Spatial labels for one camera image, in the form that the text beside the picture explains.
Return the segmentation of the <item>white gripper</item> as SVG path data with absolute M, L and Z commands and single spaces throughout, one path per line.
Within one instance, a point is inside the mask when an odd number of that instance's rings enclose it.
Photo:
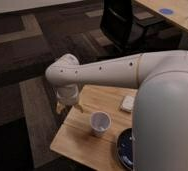
M 77 104 L 79 101 L 79 89 L 76 84 L 67 85 L 64 87 L 58 87 L 56 93 L 57 99 L 60 102 L 57 102 L 56 113 L 61 114 L 64 109 L 64 105 L 72 106 L 78 109 L 81 113 L 84 112 L 82 106 Z

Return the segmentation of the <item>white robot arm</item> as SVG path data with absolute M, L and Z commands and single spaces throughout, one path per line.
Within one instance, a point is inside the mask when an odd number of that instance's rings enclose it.
M 128 55 L 81 65 L 72 54 L 45 71 L 58 100 L 78 101 L 80 84 L 133 88 L 133 171 L 188 171 L 188 51 Z

